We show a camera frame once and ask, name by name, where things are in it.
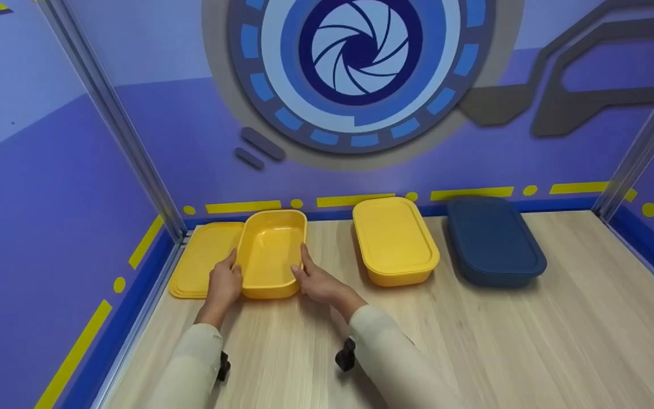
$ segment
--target wooden table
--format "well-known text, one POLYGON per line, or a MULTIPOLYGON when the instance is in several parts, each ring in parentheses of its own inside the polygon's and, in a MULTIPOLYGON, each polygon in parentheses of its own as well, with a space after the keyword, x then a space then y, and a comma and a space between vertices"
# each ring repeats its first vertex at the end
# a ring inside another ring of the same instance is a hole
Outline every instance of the wooden table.
MULTIPOLYGON (((467 407, 654 407, 654 276, 591 212, 524 216, 547 271, 522 290, 456 276, 446 218, 426 218, 441 263, 423 284, 366 276, 352 220, 309 222, 315 262, 395 318, 467 407)), ((112 408, 143 407, 201 301, 164 293, 124 363, 112 408)), ((384 407, 361 370, 334 364, 343 323, 301 297, 240 303, 224 325, 233 367, 210 407, 384 407)))

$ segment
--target plastic food container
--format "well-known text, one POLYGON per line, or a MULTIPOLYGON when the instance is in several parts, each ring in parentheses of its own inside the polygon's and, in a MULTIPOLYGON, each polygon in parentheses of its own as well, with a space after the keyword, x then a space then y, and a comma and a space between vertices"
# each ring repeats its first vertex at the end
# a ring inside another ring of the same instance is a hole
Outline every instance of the plastic food container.
POLYGON ((168 283, 176 298, 205 298, 208 273, 238 246, 244 223, 209 223, 198 226, 183 251, 168 283))
POLYGON ((248 298, 287 298, 299 290, 289 266, 301 265, 299 246, 307 238, 307 217, 299 210, 267 210, 246 221, 236 262, 248 298))
POLYGON ((524 218, 498 197, 456 197, 446 205, 459 271, 482 287, 522 287, 547 269, 524 218))
POLYGON ((394 287, 423 282, 438 266, 438 247, 410 200, 366 200, 355 205, 353 219, 368 276, 375 284, 394 287))

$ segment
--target open yellow container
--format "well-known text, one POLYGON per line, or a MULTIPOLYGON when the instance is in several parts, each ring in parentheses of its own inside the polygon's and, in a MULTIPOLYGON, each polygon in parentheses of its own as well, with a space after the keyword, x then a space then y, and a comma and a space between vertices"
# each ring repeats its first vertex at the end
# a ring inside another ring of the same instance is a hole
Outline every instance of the open yellow container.
POLYGON ((307 238, 307 217, 299 210, 267 210, 249 217, 236 263, 248 298, 287 298, 299 290, 289 266, 301 265, 299 246, 307 238))
POLYGON ((368 276, 394 287, 425 281, 441 255, 418 207, 403 197, 366 200, 353 209, 368 276))
POLYGON ((238 246, 244 223, 209 223, 198 226, 188 241, 168 282, 176 298, 205 298, 208 273, 238 246))

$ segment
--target blue container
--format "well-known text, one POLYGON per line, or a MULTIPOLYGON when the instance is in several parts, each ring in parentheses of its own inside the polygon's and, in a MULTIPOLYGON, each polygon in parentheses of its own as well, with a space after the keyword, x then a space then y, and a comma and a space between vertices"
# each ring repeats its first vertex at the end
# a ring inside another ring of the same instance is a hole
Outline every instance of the blue container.
POLYGON ((547 258, 513 204, 497 197, 447 203, 447 233, 459 270, 481 287, 522 287, 547 269, 547 258))

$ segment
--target hand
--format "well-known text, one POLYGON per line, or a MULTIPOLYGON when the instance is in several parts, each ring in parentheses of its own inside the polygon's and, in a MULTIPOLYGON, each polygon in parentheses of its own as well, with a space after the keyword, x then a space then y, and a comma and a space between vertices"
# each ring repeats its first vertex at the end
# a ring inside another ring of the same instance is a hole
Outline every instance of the hand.
POLYGON ((346 322, 350 321, 358 308, 367 304, 350 286, 317 266, 304 243, 301 244, 301 263, 304 264, 304 270, 292 266, 291 272, 301 286, 302 294, 319 303, 333 306, 346 322))
POLYGON ((208 273, 208 293, 203 303, 196 323, 210 324, 216 328, 221 327, 226 311, 241 294, 241 266, 234 266, 236 249, 228 257, 216 263, 213 270, 208 273))

